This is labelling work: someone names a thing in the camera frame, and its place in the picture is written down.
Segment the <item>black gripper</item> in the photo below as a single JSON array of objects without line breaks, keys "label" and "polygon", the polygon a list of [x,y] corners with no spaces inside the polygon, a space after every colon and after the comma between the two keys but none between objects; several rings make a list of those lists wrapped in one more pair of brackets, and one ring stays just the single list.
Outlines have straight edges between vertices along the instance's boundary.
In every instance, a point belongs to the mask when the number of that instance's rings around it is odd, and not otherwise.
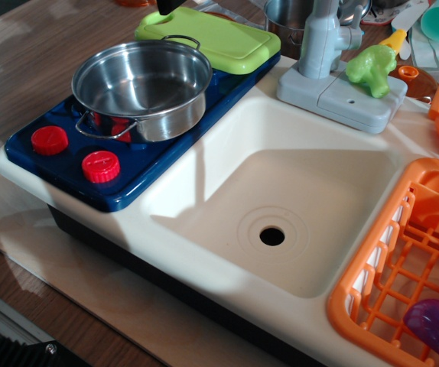
[{"label": "black gripper", "polygon": [[169,15],[172,11],[176,10],[186,0],[157,0],[156,4],[160,15]]}]

